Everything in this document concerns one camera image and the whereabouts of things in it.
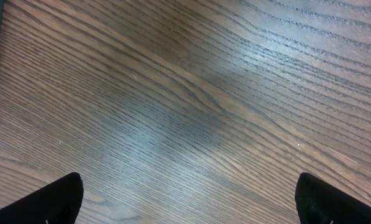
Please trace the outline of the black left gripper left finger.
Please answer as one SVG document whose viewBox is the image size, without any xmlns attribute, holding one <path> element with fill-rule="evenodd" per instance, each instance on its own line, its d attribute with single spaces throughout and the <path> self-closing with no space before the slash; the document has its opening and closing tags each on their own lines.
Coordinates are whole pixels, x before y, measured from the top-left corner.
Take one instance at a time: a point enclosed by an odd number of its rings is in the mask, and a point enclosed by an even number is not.
<svg viewBox="0 0 371 224">
<path fill-rule="evenodd" d="M 0 224 L 74 224 L 83 195 L 81 176 L 72 172 L 0 209 Z"/>
</svg>

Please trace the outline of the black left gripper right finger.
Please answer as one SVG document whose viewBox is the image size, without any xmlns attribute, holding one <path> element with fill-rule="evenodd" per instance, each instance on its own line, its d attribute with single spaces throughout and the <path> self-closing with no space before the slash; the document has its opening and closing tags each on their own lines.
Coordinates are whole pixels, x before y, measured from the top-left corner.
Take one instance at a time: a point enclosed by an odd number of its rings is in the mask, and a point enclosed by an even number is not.
<svg viewBox="0 0 371 224">
<path fill-rule="evenodd" d="M 369 224 L 371 207 L 327 182 L 303 172 L 295 191 L 301 224 Z"/>
</svg>

